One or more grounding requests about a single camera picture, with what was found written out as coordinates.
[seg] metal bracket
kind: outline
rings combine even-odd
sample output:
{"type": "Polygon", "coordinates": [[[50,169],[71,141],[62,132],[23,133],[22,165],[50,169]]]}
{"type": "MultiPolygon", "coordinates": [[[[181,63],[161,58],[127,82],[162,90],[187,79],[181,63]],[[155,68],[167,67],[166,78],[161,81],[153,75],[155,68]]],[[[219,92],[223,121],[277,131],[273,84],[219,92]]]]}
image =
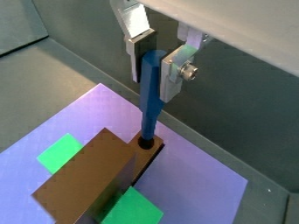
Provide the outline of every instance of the metal bracket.
{"type": "Polygon", "coordinates": [[[117,20],[126,34],[126,51],[131,55],[133,78],[141,81],[142,60],[157,48],[157,32],[150,28],[146,7],[135,0],[110,0],[117,20]]]}
{"type": "Polygon", "coordinates": [[[162,61],[161,99],[169,102],[181,92],[183,80],[191,81],[198,73],[193,65],[194,55],[211,38],[202,31],[179,23],[178,38],[186,44],[178,47],[162,61]]]}

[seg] table surface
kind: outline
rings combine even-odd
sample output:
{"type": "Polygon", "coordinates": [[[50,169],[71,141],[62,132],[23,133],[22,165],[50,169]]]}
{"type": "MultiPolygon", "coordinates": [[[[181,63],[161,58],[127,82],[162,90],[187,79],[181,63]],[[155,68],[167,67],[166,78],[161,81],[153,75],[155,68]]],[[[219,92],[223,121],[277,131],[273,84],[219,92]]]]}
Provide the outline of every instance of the table surface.
{"type": "MultiPolygon", "coordinates": [[[[54,223],[33,193],[51,174],[38,156],[71,133],[86,144],[103,128],[127,143],[141,130],[139,108],[97,85],[0,154],[3,223],[54,223]]],[[[166,146],[135,188],[163,210],[161,223],[233,223],[247,186],[225,164],[165,125],[155,134],[166,146]]]]}

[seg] green marker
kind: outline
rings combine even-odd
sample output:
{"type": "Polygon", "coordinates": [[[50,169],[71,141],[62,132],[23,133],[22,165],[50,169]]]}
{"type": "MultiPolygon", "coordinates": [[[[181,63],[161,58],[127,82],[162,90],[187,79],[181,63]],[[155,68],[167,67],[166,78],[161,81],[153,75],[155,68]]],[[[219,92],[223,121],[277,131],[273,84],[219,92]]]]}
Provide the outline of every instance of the green marker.
{"type": "Polygon", "coordinates": [[[131,186],[119,199],[103,224],[157,224],[165,213],[131,186]]]}
{"type": "Polygon", "coordinates": [[[69,133],[38,157],[39,162],[54,174],[71,160],[83,148],[83,144],[69,133]]]}

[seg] white panel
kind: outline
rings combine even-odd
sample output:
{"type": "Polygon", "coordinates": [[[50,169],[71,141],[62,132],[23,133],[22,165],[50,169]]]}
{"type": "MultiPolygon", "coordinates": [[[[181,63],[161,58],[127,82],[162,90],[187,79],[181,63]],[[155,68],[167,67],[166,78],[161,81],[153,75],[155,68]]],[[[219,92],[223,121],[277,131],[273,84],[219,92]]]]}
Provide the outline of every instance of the white panel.
{"type": "Polygon", "coordinates": [[[299,76],[297,0],[138,0],[299,76]]]}

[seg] screw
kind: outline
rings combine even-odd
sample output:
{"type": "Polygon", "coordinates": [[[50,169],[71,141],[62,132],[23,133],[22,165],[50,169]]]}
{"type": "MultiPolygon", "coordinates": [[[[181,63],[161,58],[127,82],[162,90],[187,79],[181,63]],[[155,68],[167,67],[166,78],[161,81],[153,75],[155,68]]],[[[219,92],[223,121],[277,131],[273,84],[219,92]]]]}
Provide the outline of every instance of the screw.
{"type": "Polygon", "coordinates": [[[206,33],[202,41],[207,42],[209,38],[210,38],[210,34],[206,33]]]}
{"type": "Polygon", "coordinates": [[[197,77],[199,68],[197,66],[193,65],[193,63],[190,61],[187,61],[183,65],[182,65],[182,69],[179,71],[179,75],[187,80],[187,81],[193,81],[197,77]]]}

